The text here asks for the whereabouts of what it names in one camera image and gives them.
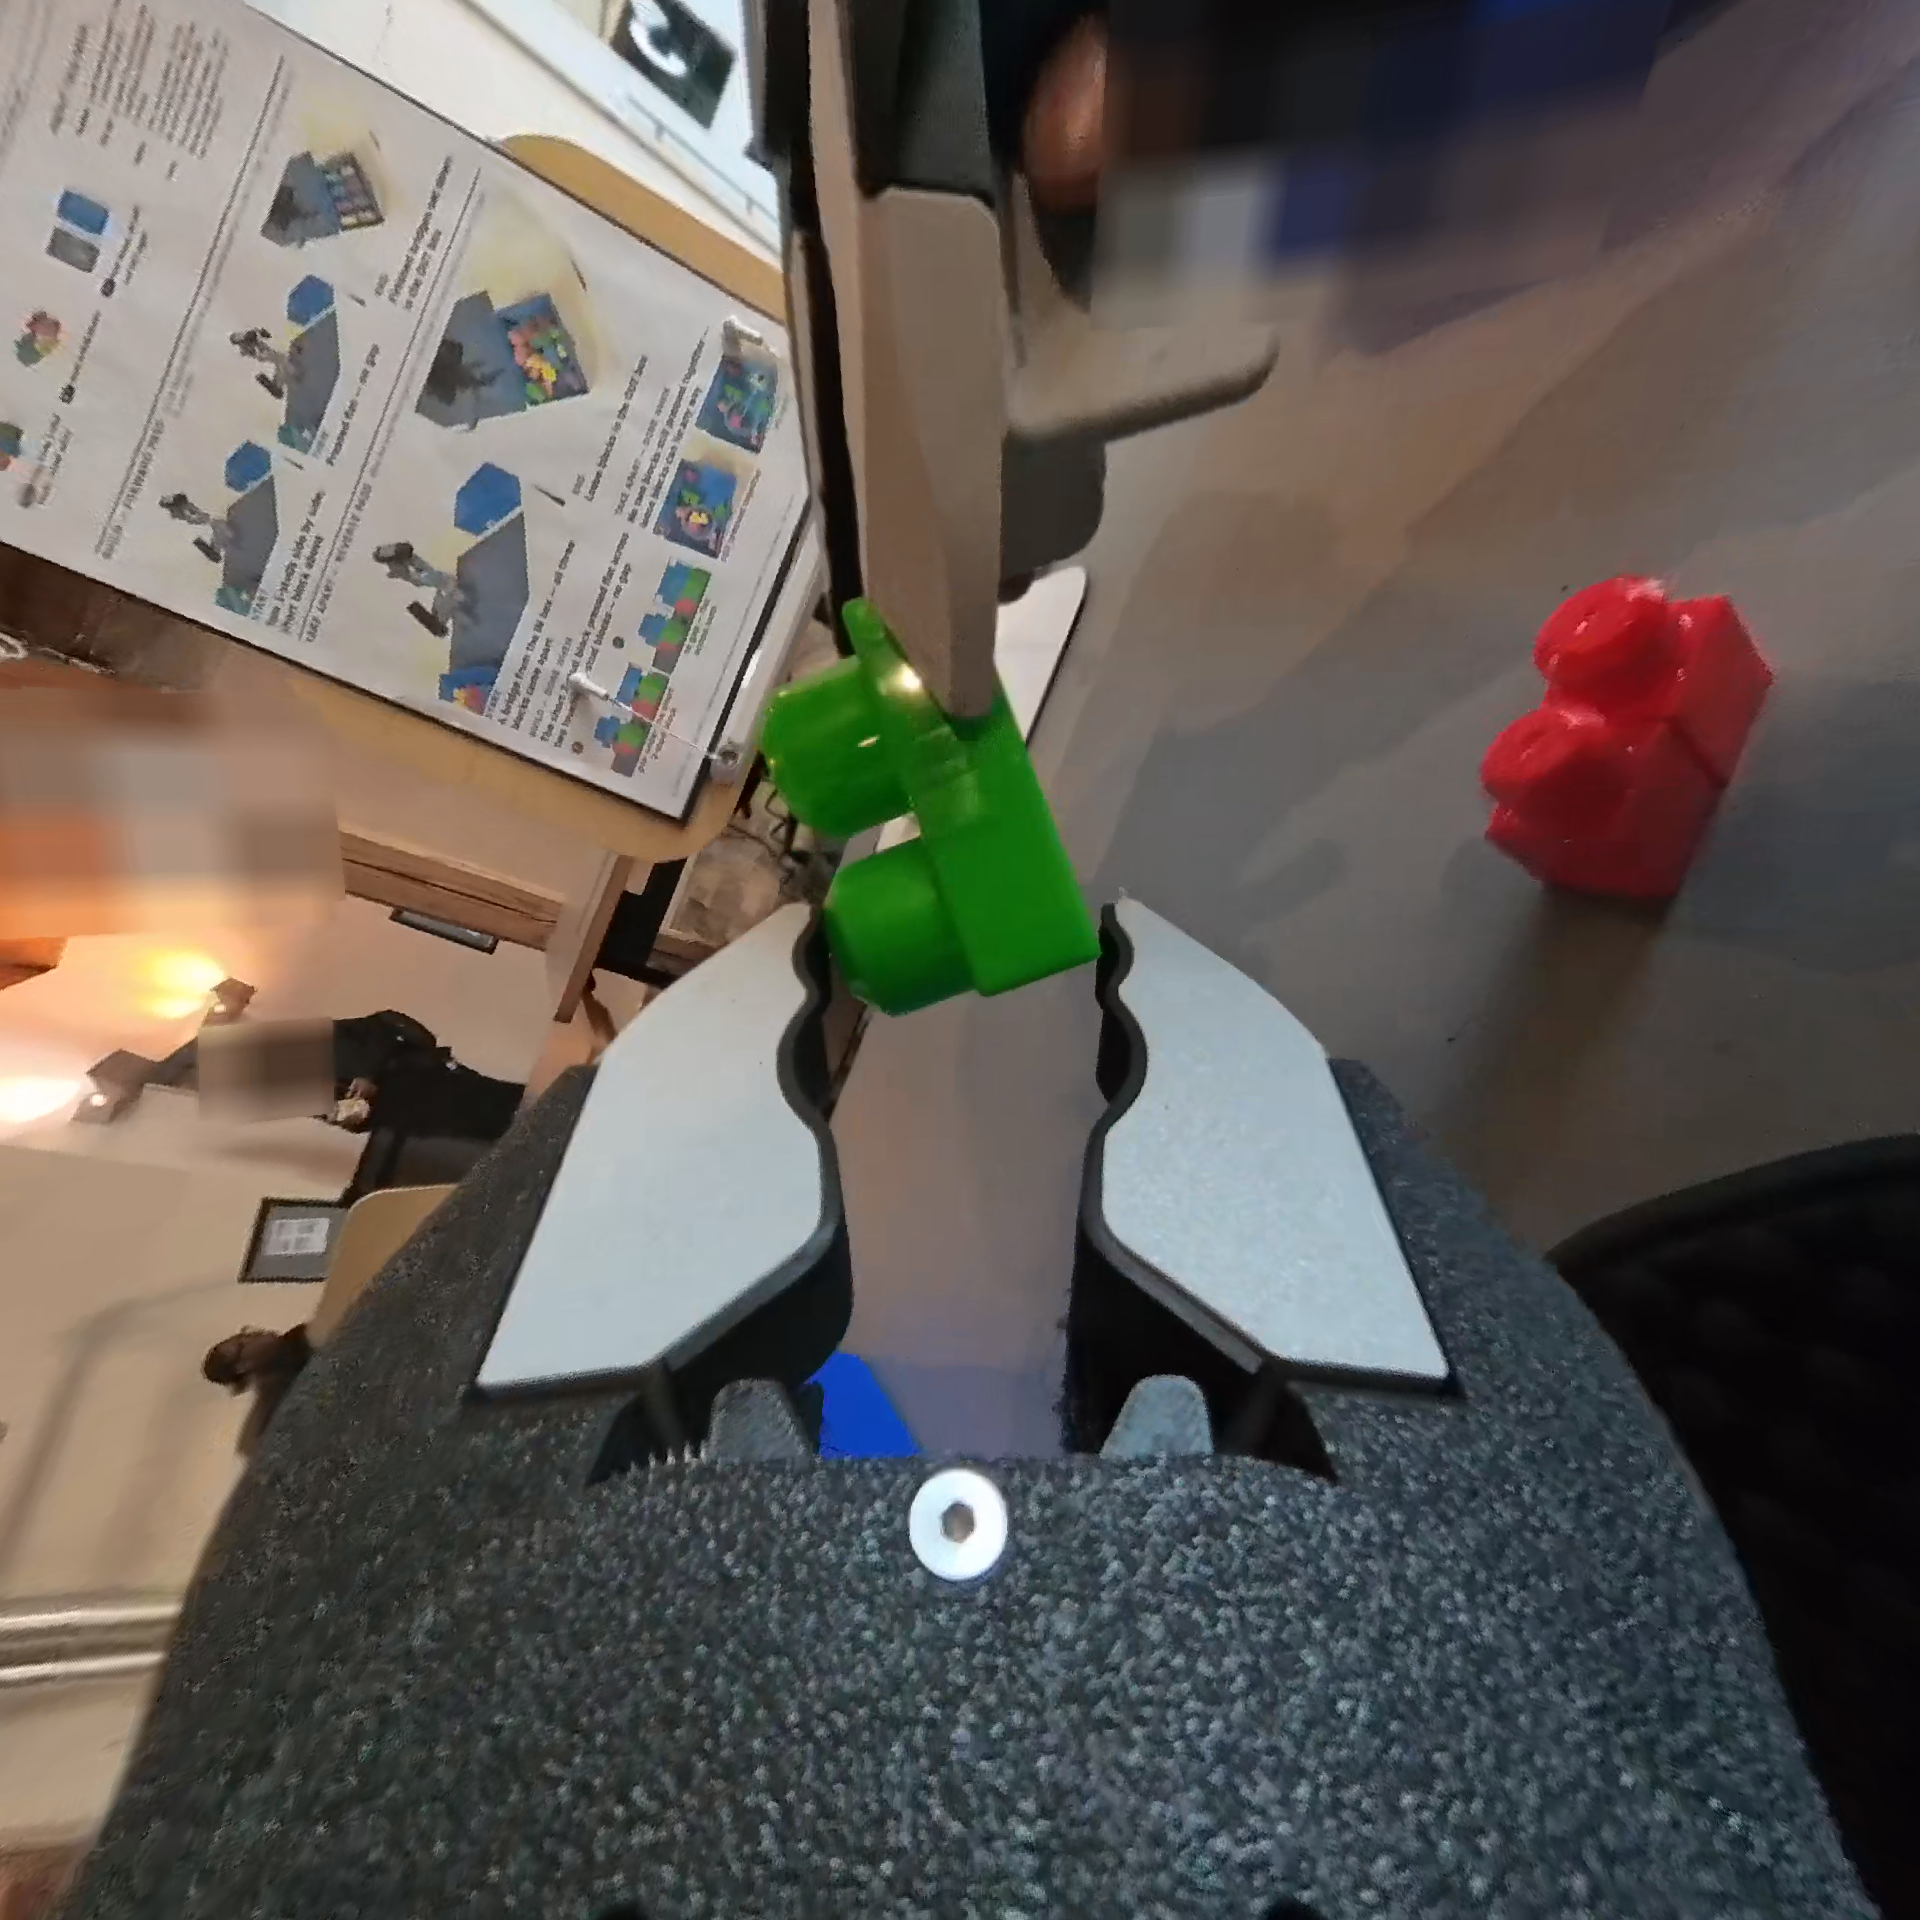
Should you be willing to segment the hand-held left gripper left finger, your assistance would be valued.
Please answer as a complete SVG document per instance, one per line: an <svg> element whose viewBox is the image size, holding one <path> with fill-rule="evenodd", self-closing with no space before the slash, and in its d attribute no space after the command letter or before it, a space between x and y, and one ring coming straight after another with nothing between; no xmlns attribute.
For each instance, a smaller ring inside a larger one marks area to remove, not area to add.
<svg viewBox="0 0 1920 1920"><path fill-rule="evenodd" d="M705 1354L832 1247L844 1209L801 1044L817 914L789 903L600 1054L472 1377L504 1402Z"/></svg>

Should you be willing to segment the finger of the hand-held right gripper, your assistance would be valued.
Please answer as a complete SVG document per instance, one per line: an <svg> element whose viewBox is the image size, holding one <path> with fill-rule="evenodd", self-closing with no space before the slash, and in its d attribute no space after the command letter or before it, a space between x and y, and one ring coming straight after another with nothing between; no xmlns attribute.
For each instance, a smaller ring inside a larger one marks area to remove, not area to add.
<svg viewBox="0 0 1920 1920"><path fill-rule="evenodd" d="M867 204L867 588L950 716L995 703L1005 295L992 213L889 187Z"/></svg>
<svg viewBox="0 0 1920 1920"><path fill-rule="evenodd" d="M790 367L829 601L901 604L894 397L872 193L895 157L897 4L779 6L779 185Z"/></svg>

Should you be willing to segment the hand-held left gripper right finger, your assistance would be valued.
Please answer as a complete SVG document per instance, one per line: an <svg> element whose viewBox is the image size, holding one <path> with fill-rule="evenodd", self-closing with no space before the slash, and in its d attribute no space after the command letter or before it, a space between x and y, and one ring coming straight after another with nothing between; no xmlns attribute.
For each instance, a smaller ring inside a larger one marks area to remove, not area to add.
<svg viewBox="0 0 1920 1920"><path fill-rule="evenodd" d="M1321 1039L1139 899L1099 937L1085 1251L1245 1374L1448 1388Z"/></svg>

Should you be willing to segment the green mega block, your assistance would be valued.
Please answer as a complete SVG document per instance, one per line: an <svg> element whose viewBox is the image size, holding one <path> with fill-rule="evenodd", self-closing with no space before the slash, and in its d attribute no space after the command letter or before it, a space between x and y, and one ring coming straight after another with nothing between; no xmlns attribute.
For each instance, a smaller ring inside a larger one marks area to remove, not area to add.
<svg viewBox="0 0 1920 1920"><path fill-rule="evenodd" d="M841 622L847 655L775 695L759 750L822 838L911 825L827 889L827 946L852 994L905 1018L1092 962L1097 925L999 675L983 713L956 716L868 599Z"/></svg>

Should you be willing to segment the person's right hand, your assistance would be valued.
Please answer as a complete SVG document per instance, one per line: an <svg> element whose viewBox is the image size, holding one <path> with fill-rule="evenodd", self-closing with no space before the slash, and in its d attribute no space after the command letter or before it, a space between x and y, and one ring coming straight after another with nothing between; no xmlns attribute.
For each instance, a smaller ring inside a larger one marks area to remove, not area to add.
<svg viewBox="0 0 1920 1920"><path fill-rule="evenodd" d="M1078 214L1097 204L1105 157L1109 22L1078 17L1038 63L1019 118L1017 170L1031 202Z"/></svg>

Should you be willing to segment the blue plastic bin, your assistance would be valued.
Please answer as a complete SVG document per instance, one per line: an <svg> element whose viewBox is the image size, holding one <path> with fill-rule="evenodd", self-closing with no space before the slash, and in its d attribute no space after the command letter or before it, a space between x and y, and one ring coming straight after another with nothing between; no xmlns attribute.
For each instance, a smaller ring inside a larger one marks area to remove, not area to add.
<svg viewBox="0 0 1920 1920"><path fill-rule="evenodd" d="M863 1358L833 1351L806 1382L820 1395L817 1457L822 1460L920 1453L905 1417Z"/></svg>

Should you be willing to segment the white tabletop display stand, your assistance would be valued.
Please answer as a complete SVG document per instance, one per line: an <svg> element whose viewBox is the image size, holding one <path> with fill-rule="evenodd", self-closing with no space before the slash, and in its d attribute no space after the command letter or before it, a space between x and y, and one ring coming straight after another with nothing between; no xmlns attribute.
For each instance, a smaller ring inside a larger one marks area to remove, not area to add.
<svg viewBox="0 0 1920 1920"><path fill-rule="evenodd" d="M1044 814L867 609L775 693L795 373L768 299L246 4L4 4L4 546L438 778L678 825L756 751L829 834Z"/></svg>

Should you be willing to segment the small framed wall notice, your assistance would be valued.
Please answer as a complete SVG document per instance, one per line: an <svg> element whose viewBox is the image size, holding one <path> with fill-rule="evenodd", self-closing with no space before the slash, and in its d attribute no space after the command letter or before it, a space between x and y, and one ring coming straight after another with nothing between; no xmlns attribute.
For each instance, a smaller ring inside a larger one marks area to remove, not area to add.
<svg viewBox="0 0 1920 1920"><path fill-rule="evenodd" d="M320 1285L352 1209L340 1199L267 1195L259 1202L238 1285Z"/></svg>

